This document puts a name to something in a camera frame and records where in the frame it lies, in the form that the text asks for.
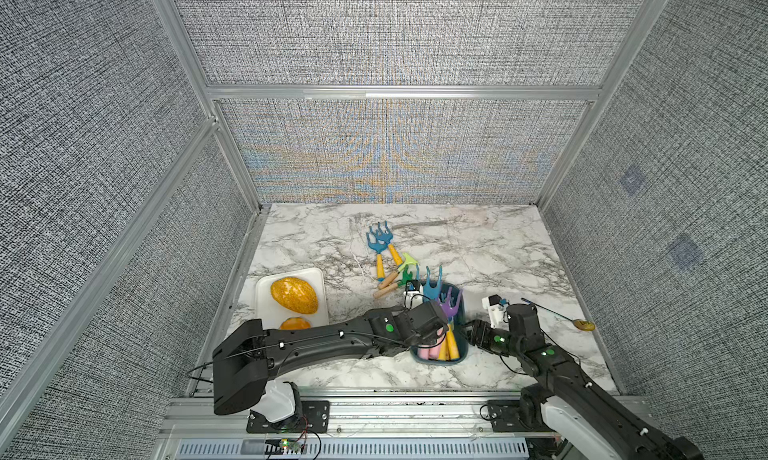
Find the purple rake pink handle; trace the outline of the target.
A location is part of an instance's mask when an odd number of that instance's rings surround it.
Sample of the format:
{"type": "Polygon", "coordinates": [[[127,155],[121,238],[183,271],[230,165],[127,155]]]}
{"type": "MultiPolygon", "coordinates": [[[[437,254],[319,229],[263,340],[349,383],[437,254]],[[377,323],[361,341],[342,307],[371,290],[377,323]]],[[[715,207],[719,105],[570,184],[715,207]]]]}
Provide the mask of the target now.
{"type": "Polygon", "coordinates": [[[448,322],[452,322],[461,310],[463,291],[458,288],[449,287],[444,293],[440,294],[438,301],[448,322]]]}

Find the light blue rake yellow handle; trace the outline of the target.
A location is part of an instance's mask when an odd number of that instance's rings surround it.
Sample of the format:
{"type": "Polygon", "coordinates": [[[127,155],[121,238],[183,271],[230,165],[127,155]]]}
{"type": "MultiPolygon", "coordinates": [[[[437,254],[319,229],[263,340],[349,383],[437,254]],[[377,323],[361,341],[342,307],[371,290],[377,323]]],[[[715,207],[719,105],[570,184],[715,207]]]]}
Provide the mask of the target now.
{"type": "Polygon", "coordinates": [[[422,287],[422,295],[430,300],[437,301],[440,298],[442,291],[442,274],[443,269],[438,268],[437,273],[433,275],[429,267],[426,268],[426,278],[422,287]]]}

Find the teal plastic storage box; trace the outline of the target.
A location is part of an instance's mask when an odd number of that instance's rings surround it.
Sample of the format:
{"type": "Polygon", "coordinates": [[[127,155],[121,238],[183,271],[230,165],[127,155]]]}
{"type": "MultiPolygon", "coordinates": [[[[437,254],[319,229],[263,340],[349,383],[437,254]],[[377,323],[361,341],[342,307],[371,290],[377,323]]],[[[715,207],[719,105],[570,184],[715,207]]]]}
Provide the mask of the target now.
{"type": "MultiPolygon", "coordinates": [[[[453,285],[451,283],[443,283],[442,284],[442,291],[441,291],[441,293],[444,293],[449,287],[454,287],[454,288],[460,289],[459,287],[457,287],[457,286],[455,286],[455,285],[453,285]]],[[[429,360],[429,361],[422,360],[417,355],[419,347],[412,347],[410,349],[410,351],[411,351],[412,356],[414,357],[414,359],[417,362],[425,363],[425,364],[429,364],[430,362],[439,362],[441,365],[446,366],[448,364],[452,364],[452,365],[458,364],[459,362],[463,361],[467,357],[468,350],[469,350],[469,344],[468,344],[468,341],[462,336],[462,331],[461,331],[461,326],[465,323],[465,320],[466,320],[464,304],[465,304],[465,302],[462,301],[460,312],[456,315],[456,317],[453,319],[452,322],[449,322],[449,326],[453,327],[453,331],[454,331],[454,334],[455,334],[455,337],[456,337],[456,341],[457,341],[458,348],[459,348],[459,351],[460,351],[460,359],[457,360],[457,361],[450,361],[450,360],[446,359],[446,357],[445,357],[445,355],[446,355],[446,346],[445,346],[445,332],[446,332],[446,329],[445,329],[443,331],[440,331],[441,336],[440,336],[440,338],[439,338],[439,340],[438,340],[438,342],[436,344],[434,344],[432,346],[428,346],[428,347],[421,347],[421,348],[440,347],[439,358],[437,360],[429,360]]]]}

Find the dark green tool wooden handle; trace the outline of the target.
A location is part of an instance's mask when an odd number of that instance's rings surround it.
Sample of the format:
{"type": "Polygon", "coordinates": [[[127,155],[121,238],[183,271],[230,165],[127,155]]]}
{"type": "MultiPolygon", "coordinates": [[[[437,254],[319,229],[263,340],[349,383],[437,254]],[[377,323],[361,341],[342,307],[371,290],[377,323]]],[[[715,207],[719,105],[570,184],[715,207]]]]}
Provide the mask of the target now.
{"type": "Polygon", "coordinates": [[[400,272],[392,272],[381,280],[377,290],[373,293],[374,299],[382,298],[399,288],[406,291],[418,291],[421,285],[420,267],[418,265],[406,265],[400,272]]]}

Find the light green tool wooden handle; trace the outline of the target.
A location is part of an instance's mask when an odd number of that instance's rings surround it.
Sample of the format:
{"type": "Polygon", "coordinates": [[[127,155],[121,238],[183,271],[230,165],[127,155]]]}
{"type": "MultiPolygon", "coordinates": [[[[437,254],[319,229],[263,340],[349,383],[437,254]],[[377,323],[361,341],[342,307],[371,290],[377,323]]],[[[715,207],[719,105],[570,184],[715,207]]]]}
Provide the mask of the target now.
{"type": "Polygon", "coordinates": [[[395,283],[395,280],[401,276],[401,279],[398,281],[399,284],[405,284],[408,281],[411,281],[414,278],[414,275],[412,272],[409,271],[409,268],[411,266],[418,267],[419,262],[414,259],[409,254],[404,255],[403,264],[400,267],[397,267],[395,272],[392,272],[387,277],[384,278],[382,282],[380,282],[378,289],[383,290],[390,285],[395,283]]]}

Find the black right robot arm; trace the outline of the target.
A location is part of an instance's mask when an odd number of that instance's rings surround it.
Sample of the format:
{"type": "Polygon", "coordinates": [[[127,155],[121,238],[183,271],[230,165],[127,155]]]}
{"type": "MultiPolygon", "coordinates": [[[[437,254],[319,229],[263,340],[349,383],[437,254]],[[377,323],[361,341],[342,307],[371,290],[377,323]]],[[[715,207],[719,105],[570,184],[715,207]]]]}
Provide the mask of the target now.
{"type": "Polygon", "coordinates": [[[536,308],[507,307],[507,328],[483,320],[461,327],[469,344],[497,357],[513,357],[536,383],[520,391],[513,424],[548,428],[590,459],[701,459],[685,437],[670,438],[595,383],[565,349],[547,339],[536,308]]]}

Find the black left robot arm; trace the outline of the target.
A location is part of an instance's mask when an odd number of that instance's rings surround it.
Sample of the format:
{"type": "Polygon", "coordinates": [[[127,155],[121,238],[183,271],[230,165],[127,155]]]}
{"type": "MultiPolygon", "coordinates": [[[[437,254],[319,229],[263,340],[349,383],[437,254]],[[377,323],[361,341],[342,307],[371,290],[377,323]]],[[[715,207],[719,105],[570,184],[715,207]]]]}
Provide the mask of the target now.
{"type": "Polygon", "coordinates": [[[433,302],[410,310],[371,309],[304,330],[266,329],[260,319],[248,320],[213,350],[213,412],[224,416],[256,406],[270,381],[300,368],[339,359],[394,357],[412,347],[431,346],[447,327],[447,316],[433,302]]]}

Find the small brush blue stick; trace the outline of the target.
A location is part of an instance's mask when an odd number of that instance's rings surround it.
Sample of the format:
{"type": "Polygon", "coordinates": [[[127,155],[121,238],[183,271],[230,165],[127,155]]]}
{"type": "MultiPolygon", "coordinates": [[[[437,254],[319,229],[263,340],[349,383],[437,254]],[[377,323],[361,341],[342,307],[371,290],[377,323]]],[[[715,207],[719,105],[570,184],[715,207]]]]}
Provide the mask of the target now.
{"type": "Polygon", "coordinates": [[[533,306],[533,307],[535,307],[535,308],[537,308],[539,310],[544,310],[545,312],[551,313],[551,314],[553,314],[553,315],[555,315],[555,316],[557,316],[557,317],[559,317],[561,319],[564,319],[564,320],[568,321],[577,330],[584,331],[584,332],[593,332],[593,331],[596,330],[596,325],[593,322],[591,322],[591,321],[587,321],[585,319],[574,319],[574,318],[568,317],[568,316],[566,316],[566,315],[564,315],[562,313],[556,312],[555,310],[552,310],[552,309],[549,309],[547,307],[544,307],[544,306],[542,306],[542,305],[540,305],[538,303],[535,303],[533,301],[530,301],[530,300],[528,300],[526,298],[522,298],[521,301],[526,303],[526,304],[528,304],[528,305],[531,305],[531,306],[533,306]]]}

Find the oval yellow bread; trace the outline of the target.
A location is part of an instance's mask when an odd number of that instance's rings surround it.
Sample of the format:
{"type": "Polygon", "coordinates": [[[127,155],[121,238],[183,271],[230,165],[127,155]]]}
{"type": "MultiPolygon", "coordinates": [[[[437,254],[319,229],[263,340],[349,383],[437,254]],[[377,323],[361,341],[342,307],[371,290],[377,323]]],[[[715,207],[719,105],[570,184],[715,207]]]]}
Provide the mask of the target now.
{"type": "Polygon", "coordinates": [[[297,277],[274,281],[270,286],[270,294],[282,307],[296,313],[313,315],[319,309],[315,289],[307,281],[297,277]]]}

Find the white rectangular tray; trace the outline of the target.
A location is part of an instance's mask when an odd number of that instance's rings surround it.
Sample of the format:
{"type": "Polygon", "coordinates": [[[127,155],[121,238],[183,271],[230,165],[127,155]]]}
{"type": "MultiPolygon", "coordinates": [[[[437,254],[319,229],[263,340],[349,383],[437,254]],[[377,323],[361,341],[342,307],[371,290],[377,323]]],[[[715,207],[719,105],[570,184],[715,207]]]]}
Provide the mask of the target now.
{"type": "Polygon", "coordinates": [[[265,328],[277,329],[292,319],[308,327],[329,324],[324,277],[318,268],[262,278],[256,283],[251,306],[265,328]]]}

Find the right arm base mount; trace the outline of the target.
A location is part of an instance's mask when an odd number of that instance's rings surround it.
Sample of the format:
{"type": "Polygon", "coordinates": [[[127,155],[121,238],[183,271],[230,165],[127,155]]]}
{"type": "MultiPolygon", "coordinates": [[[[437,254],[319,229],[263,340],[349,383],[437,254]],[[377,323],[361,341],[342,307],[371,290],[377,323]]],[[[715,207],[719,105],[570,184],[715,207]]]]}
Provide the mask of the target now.
{"type": "Polygon", "coordinates": [[[496,433],[535,433],[547,432],[564,440],[561,432],[552,429],[543,418],[544,404],[558,396],[573,399],[577,388],[574,385],[558,384],[553,390],[540,384],[529,385],[519,392],[519,397],[512,400],[490,400],[480,408],[480,416],[491,423],[496,433]]]}

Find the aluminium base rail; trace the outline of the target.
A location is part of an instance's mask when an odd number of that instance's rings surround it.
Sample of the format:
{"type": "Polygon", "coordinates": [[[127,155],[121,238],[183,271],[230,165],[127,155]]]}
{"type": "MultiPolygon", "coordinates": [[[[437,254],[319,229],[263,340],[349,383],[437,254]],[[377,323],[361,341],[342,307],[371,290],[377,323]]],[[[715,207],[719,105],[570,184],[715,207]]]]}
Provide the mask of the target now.
{"type": "Polygon", "coordinates": [[[579,459],[562,435],[501,411],[515,392],[317,390],[315,413],[285,430],[249,412],[216,416],[206,397],[172,400],[154,459],[579,459]]]}

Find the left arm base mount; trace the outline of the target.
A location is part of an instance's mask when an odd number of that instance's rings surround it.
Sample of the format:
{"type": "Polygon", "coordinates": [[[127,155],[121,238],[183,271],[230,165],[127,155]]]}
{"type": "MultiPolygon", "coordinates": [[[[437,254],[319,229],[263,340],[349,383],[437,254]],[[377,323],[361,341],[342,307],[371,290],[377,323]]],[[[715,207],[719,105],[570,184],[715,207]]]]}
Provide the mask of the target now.
{"type": "Polygon", "coordinates": [[[246,432],[326,433],[329,419],[329,401],[302,400],[294,383],[271,380],[259,402],[250,409],[246,432]]]}

